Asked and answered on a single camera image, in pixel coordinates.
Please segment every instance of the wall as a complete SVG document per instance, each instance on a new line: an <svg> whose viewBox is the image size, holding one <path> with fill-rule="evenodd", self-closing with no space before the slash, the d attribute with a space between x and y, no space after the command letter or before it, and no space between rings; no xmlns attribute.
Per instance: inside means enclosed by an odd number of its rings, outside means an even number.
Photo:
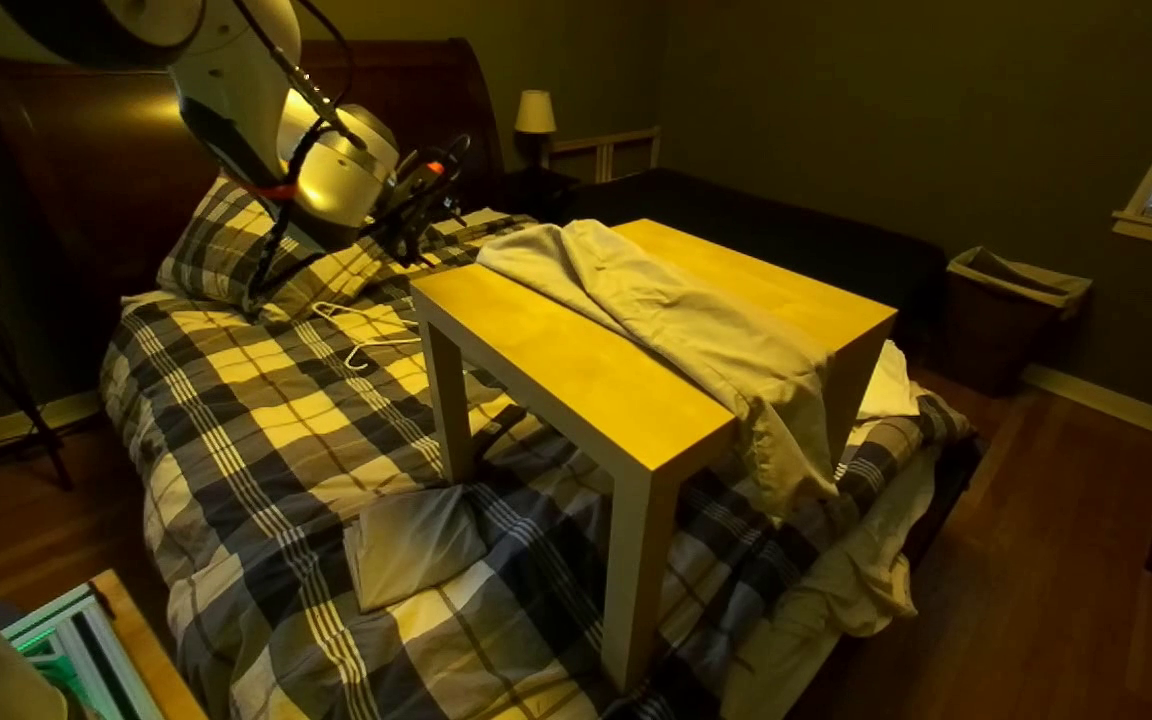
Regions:
<svg viewBox="0 0 1152 720"><path fill-rule="evenodd" d="M1095 280L1051 363L1152 400L1152 3L667 0L666 163Z"/></svg>
<svg viewBox="0 0 1152 720"><path fill-rule="evenodd" d="M658 57L666 0L322 0L362 41L469 38L511 161L511 103L530 85L558 95L560 133L590 137L643 129L658 114ZM33 241L36 216L0 157L0 276L3 323L42 400L97 387L97 363L70 315L66 272Z"/></svg>

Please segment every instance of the wooden floor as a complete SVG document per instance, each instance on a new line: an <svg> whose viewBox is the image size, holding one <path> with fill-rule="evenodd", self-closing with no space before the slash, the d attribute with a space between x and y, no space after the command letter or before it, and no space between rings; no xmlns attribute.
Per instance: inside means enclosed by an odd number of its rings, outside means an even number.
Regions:
<svg viewBox="0 0 1152 720"><path fill-rule="evenodd" d="M794 720L1152 718L1152 436L1056 398L936 383L987 458L916 578L921 616L841 654ZM0 603L118 567L148 616L166 590L134 530L134 467L103 426L0 458Z"/></svg>

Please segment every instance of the wooden headboard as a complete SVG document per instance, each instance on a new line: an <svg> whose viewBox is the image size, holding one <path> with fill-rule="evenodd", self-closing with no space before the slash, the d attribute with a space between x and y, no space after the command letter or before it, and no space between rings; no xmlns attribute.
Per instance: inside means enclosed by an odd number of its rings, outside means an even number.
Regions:
<svg viewBox="0 0 1152 720"><path fill-rule="evenodd" d="M469 133L462 199L493 205L502 141L483 72L463 41L308 43L304 67L326 91L374 108L406 147ZM70 259L107 331L130 291L154 288L216 161L177 121L167 72L94 72L0 59L0 141L42 205L49 241Z"/></svg>

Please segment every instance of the plaid comforter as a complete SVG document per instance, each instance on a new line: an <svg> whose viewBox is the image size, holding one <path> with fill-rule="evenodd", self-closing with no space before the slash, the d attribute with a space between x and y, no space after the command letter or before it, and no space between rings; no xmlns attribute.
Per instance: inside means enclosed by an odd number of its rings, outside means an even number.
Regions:
<svg viewBox="0 0 1152 720"><path fill-rule="evenodd" d="M255 328L148 291L130 302L103 405L145 478L145 541L167 582L179 671L212 718L717 718L739 637L846 538L925 446L921 419L854 432L841 500L773 530L699 478L679 495L661 660L634 697L601 670L608 494L547 429L469 379L497 436L463 504L483 557L362 612L345 524L439 483L428 375L398 286L345 320Z"/></svg>

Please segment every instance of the baseboard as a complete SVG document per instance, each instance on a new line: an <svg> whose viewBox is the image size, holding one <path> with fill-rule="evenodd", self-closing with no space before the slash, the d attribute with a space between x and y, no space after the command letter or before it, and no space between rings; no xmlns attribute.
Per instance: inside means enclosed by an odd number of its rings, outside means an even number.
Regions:
<svg viewBox="0 0 1152 720"><path fill-rule="evenodd" d="M58 398L58 400L42 405L42 417L49 419L49 429L70 429L70 426L81 426L97 414L99 414L97 391ZM33 432L33 426L26 414L0 417L0 449L15 446L30 432Z"/></svg>
<svg viewBox="0 0 1152 720"><path fill-rule="evenodd" d="M1050 367L1050 363L1029 363L1026 383L1152 432L1152 405L1124 398L1115 387L1070 375L1070 374Z"/></svg>

